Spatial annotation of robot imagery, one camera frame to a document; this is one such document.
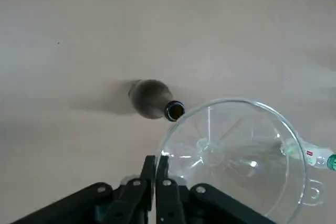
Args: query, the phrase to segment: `clear glass funnel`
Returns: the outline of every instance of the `clear glass funnel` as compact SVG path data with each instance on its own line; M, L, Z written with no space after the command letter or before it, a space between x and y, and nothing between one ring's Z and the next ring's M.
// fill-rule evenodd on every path
M284 147L290 142L291 153ZM246 100L216 100L181 117L159 155L190 188L208 183L276 223L288 223L306 192L307 162L287 120Z

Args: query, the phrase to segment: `bottle mouth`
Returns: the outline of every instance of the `bottle mouth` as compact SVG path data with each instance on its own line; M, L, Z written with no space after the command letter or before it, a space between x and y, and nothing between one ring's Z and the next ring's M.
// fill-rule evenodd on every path
M164 115L171 121L176 122L181 116L185 114L185 107L182 102L171 101L166 105Z
M331 170L336 170L336 154L333 154L328 158L327 167Z

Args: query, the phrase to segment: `brown glass bottle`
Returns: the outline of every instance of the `brown glass bottle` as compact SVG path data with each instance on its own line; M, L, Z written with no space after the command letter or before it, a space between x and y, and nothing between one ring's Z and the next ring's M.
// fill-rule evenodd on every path
M148 119L164 117L176 122L185 113L183 103L175 101L169 88L161 81L136 81L129 91L129 97L136 111Z

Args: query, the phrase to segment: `table surface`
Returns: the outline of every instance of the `table surface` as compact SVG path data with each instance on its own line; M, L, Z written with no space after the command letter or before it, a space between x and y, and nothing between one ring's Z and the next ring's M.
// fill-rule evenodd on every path
M165 82L188 109L244 97L336 150L336 0L0 0L0 220L91 183L139 173L169 126L137 115L137 79ZM335 173L321 207L334 223Z

